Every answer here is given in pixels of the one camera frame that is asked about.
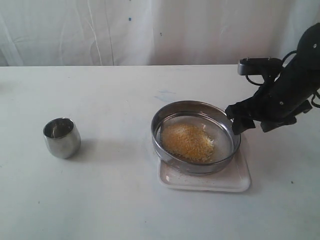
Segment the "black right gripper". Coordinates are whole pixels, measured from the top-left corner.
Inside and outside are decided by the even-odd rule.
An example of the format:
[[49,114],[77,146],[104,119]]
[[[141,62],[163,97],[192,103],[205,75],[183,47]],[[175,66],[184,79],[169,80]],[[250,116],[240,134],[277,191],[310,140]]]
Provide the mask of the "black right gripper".
[[262,131],[267,133],[282,126],[293,125],[296,116],[308,113],[312,109],[308,97],[312,91],[306,86],[279,83],[266,88],[264,84],[250,98],[225,109],[225,114],[232,122],[234,135],[256,127],[260,122]]

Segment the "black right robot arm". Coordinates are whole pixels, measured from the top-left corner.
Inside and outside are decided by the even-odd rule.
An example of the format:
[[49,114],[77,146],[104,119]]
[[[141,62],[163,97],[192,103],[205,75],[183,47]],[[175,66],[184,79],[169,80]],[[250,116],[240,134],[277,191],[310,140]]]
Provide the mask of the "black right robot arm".
[[320,25],[309,27],[300,38],[294,57],[288,64],[278,58],[243,58],[238,62],[238,74],[261,75],[263,83],[252,97],[229,105],[225,109],[232,120],[232,131],[239,135],[255,128],[260,122],[263,132],[282,126],[293,125],[296,116],[306,114],[313,107],[313,100],[319,97],[320,88]]

